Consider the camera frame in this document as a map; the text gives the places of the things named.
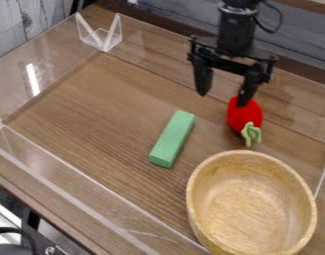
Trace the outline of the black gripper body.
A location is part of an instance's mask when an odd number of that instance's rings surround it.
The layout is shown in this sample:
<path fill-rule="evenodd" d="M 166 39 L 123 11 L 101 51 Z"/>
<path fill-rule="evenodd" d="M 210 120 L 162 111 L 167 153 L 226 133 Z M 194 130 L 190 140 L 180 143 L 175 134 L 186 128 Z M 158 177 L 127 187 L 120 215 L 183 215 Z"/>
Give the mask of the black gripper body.
<path fill-rule="evenodd" d="M 248 68 L 257 66 L 259 83 L 267 83 L 271 80 L 278 57 L 267 51 L 250 46 L 240 54 L 234 54 L 216 48 L 214 37 L 191 36 L 188 43 L 187 59 L 191 65 L 194 57 L 199 56 L 211 69 L 219 69 L 239 76 L 244 75 Z"/>

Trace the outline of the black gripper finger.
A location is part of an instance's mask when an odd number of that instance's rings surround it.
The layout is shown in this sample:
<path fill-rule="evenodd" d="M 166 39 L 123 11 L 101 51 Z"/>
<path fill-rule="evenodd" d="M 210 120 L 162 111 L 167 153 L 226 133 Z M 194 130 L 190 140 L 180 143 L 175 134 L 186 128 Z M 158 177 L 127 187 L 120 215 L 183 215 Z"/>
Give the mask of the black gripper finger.
<path fill-rule="evenodd" d="M 203 58 L 199 56 L 195 56 L 192 59 L 192 73 L 195 90 L 203 97 L 211 89 L 212 69 L 206 65 Z"/>
<path fill-rule="evenodd" d="M 257 92 L 259 84 L 259 71 L 257 69 L 250 69 L 243 77 L 243 83 L 236 94 L 236 106 L 243 108 L 247 106 L 248 101 Z"/>

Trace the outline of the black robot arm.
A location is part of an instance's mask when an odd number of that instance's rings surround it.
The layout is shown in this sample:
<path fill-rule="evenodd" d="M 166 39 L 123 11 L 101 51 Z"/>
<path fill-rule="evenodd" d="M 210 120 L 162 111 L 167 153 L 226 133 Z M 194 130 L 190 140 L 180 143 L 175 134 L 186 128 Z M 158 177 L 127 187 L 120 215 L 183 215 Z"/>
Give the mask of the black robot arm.
<path fill-rule="evenodd" d="M 258 6 L 263 4 L 278 14 L 274 29 L 258 20 Z M 274 34 L 282 25 L 279 9 L 267 0 L 220 0 L 218 3 L 218 28 L 214 37 L 191 36 L 187 60 L 192 65 L 194 86 L 204 96 L 211 89 L 212 70 L 223 70 L 243 77 L 236 93 L 236 103 L 243 108 L 250 103 L 258 86 L 271 79 L 275 55 L 258 50 L 252 45 L 255 27 Z"/>

